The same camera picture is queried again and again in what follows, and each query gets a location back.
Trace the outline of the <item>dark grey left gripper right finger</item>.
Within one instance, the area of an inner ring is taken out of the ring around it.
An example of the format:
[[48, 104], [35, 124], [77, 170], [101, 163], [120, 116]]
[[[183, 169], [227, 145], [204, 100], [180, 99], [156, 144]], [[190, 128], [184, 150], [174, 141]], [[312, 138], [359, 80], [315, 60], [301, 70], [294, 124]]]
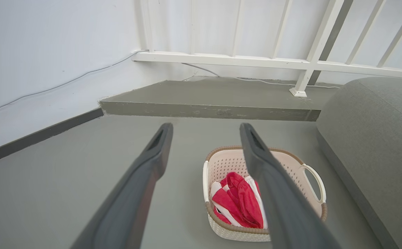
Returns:
[[274, 249], [339, 249], [282, 164], [250, 123], [241, 123], [240, 138], [248, 173], [261, 192]]

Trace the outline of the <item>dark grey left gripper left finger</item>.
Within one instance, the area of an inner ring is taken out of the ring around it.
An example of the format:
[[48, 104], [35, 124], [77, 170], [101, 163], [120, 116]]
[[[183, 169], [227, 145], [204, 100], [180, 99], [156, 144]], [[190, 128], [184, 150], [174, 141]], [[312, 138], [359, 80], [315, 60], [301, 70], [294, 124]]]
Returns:
[[166, 171], [173, 138], [172, 123], [163, 123], [133, 161], [73, 249], [139, 249], [155, 184]]

